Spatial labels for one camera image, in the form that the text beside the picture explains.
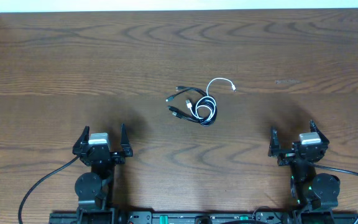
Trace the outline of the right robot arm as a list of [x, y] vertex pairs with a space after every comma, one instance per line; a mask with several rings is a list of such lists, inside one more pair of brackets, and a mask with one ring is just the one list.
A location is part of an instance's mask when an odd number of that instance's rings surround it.
[[299, 204], [291, 213], [293, 223], [334, 223], [332, 209], [338, 206], [340, 180], [315, 170], [328, 145], [328, 138], [314, 121], [310, 121], [310, 132], [301, 133], [289, 149], [281, 147], [278, 131], [270, 129], [268, 156], [276, 157], [279, 166], [289, 166], [291, 170], [291, 194]]

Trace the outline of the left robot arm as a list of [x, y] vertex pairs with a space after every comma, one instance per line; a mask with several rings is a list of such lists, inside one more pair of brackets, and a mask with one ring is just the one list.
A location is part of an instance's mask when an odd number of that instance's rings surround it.
[[112, 151], [108, 133], [90, 133], [86, 126], [73, 146], [72, 153], [90, 172], [84, 173], [75, 183], [78, 196], [77, 218], [75, 223], [126, 223], [127, 215], [110, 204], [114, 170], [117, 165], [126, 163], [133, 156], [133, 150], [121, 125], [120, 151]]

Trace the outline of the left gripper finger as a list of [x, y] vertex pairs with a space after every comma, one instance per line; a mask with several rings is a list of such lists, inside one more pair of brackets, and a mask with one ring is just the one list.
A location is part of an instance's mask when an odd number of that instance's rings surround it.
[[89, 141], [89, 133], [90, 133], [90, 127], [85, 126], [83, 132], [81, 133], [80, 137], [74, 143], [72, 148], [72, 153], [74, 155], [80, 155], [84, 146], [88, 144]]
[[133, 150], [127, 136], [126, 126], [124, 123], [121, 124], [121, 147], [124, 153], [124, 157], [132, 157]]

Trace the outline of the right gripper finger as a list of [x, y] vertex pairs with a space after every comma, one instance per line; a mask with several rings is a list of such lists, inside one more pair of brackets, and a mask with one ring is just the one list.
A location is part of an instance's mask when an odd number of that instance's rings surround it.
[[328, 145], [329, 144], [328, 138], [318, 129], [316, 123], [313, 120], [310, 120], [309, 124], [310, 124], [310, 131], [312, 133], [317, 133], [319, 138], [320, 138], [320, 140], [321, 140], [321, 142], [323, 144]]
[[277, 130], [274, 127], [270, 129], [270, 145], [268, 149], [268, 156], [275, 157], [280, 153], [280, 143], [278, 140]]

